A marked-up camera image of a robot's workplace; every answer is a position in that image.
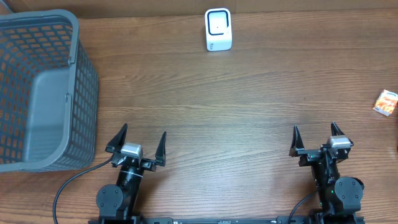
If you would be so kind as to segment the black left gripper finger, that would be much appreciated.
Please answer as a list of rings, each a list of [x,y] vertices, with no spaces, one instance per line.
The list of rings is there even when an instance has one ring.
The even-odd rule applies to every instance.
[[[125,143],[127,134],[127,123],[125,123],[119,132],[106,145],[106,152],[121,152],[121,148]]]
[[[164,131],[155,154],[155,163],[157,166],[164,166],[166,163],[166,152],[165,152],[166,137],[167,137],[167,132]]]

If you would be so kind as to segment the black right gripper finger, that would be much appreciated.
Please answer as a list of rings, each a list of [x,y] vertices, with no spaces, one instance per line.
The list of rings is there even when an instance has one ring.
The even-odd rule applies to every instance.
[[[333,121],[331,123],[331,135],[332,136],[342,136],[344,132],[338,127],[338,125]]]
[[[292,137],[292,144],[289,151],[289,156],[298,156],[299,151],[304,150],[303,141],[298,129],[298,126],[294,126],[293,137]]]

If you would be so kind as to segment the orange tissue packet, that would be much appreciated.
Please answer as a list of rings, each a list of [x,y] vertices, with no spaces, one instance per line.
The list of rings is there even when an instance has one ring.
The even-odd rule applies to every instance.
[[[384,116],[390,116],[397,105],[397,93],[383,90],[376,100],[373,110]]]

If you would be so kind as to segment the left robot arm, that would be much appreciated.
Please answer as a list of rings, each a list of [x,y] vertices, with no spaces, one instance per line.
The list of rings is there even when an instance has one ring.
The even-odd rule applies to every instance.
[[[134,213],[133,209],[144,172],[155,172],[158,166],[166,164],[166,132],[162,134],[154,159],[143,157],[140,144],[126,142],[126,134],[127,124],[124,124],[106,145],[106,152],[113,155],[111,165],[120,170],[115,184],[99,189],[96,195],[99,218],[93,223],[139,223],[141,214]]]

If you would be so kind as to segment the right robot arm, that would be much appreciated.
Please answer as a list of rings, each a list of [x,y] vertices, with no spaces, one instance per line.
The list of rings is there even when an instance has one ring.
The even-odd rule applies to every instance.
[[[331,136],[318,149],[305,149],[298,126],[294,126],[290,157],[298,157],[300,167],[309,166],[316,184],[316,190],[301,199],[290,212],[287,223],[294,221],[297,209],[318,195],[320,208],[312,209],[301,223],[364,223],[363,217],[357,217],[361,210],[364,184],[355,177],[342,177],[338,163],[349,158],[354,146],[335,122],[330,124]]]

